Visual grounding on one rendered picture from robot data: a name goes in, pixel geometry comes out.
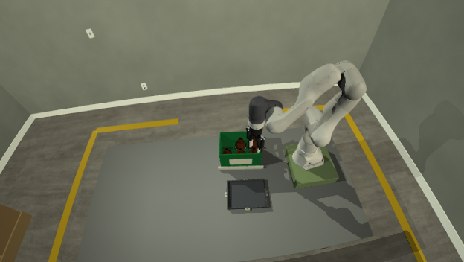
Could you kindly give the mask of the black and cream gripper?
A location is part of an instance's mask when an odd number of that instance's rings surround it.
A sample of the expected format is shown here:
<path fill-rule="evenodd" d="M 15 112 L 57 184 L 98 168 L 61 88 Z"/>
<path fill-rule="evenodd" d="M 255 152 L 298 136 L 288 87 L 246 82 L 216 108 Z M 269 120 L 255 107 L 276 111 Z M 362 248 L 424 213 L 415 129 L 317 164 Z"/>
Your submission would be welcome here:
<path fill-rule="evenodd" d="M 262 136 L 262 129 L 255 130 L 248 126 L 246 128 L 246 131 L 247 131 L 247 139 L 249 140 L 249 147 L 253 146 L 253 137 L 255 137 L 255 139 L 257 140 L 257 153 L 258 153 L 260 149 L 264 147 L 264 143 L 266 139 L 266 137 Z"/>

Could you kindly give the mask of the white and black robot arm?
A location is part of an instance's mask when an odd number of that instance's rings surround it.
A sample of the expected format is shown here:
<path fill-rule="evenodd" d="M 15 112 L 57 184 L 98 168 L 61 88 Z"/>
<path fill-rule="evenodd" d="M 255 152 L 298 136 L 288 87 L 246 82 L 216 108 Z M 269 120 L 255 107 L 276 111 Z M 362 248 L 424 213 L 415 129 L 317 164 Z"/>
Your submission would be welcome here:
<path fill-rule="evenodd" d="M 312 105 L 335 83 L 341 91 L 325 105 L 322 114 L 319 108 Z M 264 127 L 266 120 L 266 129 L 273 134 L 280 134 L 304 114 L 303 136 L 292 158 L 295 164 L 308 170 L 324 164 L 320 147 L 330 142 L 338 122 L 358 104 L 366 90 L 363 77 L 350 61 L 329 63 L 304 77 L 297 102 L 286 112 L 278 100 L 267 100 L 263 96 L 252 98 L 248 124 L 250 128 L 258 130 Z M 351 101 L 347 101 L 349 99 Z"/>

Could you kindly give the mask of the green bottle crate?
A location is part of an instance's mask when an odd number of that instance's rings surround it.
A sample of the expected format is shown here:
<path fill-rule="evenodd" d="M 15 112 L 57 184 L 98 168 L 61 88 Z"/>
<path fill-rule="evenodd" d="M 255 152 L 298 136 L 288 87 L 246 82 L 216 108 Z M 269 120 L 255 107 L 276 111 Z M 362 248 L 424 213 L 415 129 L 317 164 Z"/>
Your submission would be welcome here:
<path fill-rule="evenodd" d="M 235 143 L 239 137 L 245 141 L 247 140 L 247 145 L 245 145 L 245 153 L 235 154 Z M 247 146 L 247 148 L 246 148 Z M 228 148 L 232 154 L 222 154 L 225 148 Z M 219 137 L 219 159 L 221 163 L 221 167 L 228 167 L 228 166 L 257 166 L 261 165 L 262 160 L 262 149 L 259 153 L 248 153 L 248 139 L 247 139 L 247 131 L 243 132 L 220 132 Z"/>

